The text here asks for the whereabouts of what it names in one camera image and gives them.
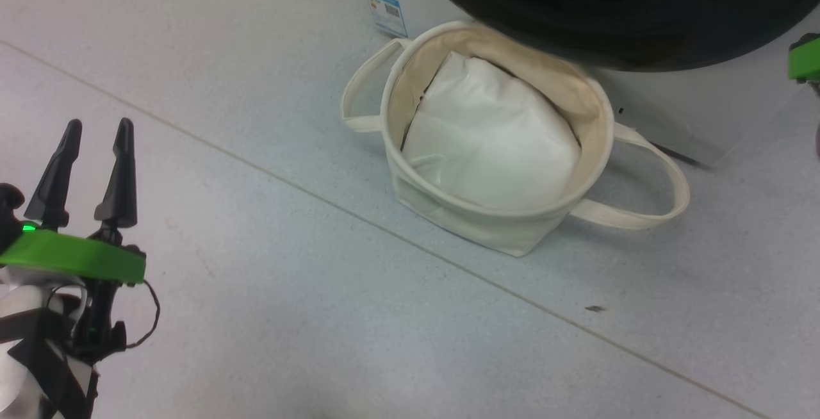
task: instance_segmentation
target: laundry basket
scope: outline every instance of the laundry basket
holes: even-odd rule
[[[384,87],[381,112],[352,116],[352,103],[363,84],[401,48],[404,52],[392,66]],[[442,192],[402,157],[402,144],[416,108],[451,51],[487,60],[526,81],[550,99],[566,119],[580,144],[580,159],[557,202],[527,211],[488,209]],[[615,123],[612,106],[597,81],[572,63],[478,24],[445,23],[416,40],[389,42],[349,81],[342,97],[341,119],[358,133],[382,134],[399,202],[443,229],[513,256],[530,252],[566,215],[618,229],[648,229],[678,217],[689,205],[689,185],[680,168],[641,134]],[[664,164],[674,190],[674,206],[668,214],[638,214],[583,198],[606,166],[613,140],[643,147]]]

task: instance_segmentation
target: fabric handle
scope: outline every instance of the fabric handle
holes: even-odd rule
[[[615,140],[626,142],[626,144],[644,147],[658,156],[664,163],[664,170],[667,172],[675,193],[675,205],[673,209],[665,215],[645,215],[636,212],[625,211],[617,207],[607,206],[603,203],[594,202],[586,198],[572,209],[572,217],[583,218],[594,224],[601,226],[617,227],[618,229],[643,230],[664,224],[685,211],[689,205],[689,183],[680,168],[667,154],[658,150],[658,147],[650,144],[644,136],[641,136],[635,129],[630,129],[623,124],[615,123]]]
[[[356,100],[361,87],[367,83],[374,72],[386,63],[399,49],[407,48],[410,40],[396,38],[390,40],[379,51],[368,59],[364,65],[360,66],[357,72],[348,81],[345,93],[342,95],[342,123],[348,125],[351,130],[357,133],[375,133],[381,131],[381,116],[351,116],[352,105]]]

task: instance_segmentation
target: black cable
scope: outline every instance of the black cable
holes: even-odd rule
[[[129,343],[128,345],[126,345],[126,349],[133,349],[134,347],[139,347],[143,342],[145,342],[149,337],[151,337],[153,332],[156,330],[156,325],[159,324],[159,312],[160,312],[159,297],[156,296],[156,292],[153,290],[153,287],[149,283],[149,280],[146,279],[146,280],[144,280],[144,282],[145,282],[145,285],[147,287],[149,287],[149,291],[151,291],[151,297],[153,297],[154,305],[156,306],[156,314],[154,315],[154,324],[151,327],[151,331],[147,332],[137,342]]]

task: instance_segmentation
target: black round door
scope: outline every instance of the black round door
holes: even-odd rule
[[[587,65],[693,69],[776,39],[820,0],[451,0],[519,42]]]

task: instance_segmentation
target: label sticker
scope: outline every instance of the label sticker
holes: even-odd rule
[[[373,22],[382,30],[390,33],[407,37],[407,28],[404,27],[404,17],[402,16],[402,7],[396,0],[367,0],[370,5],[370,13],[373,16]]]

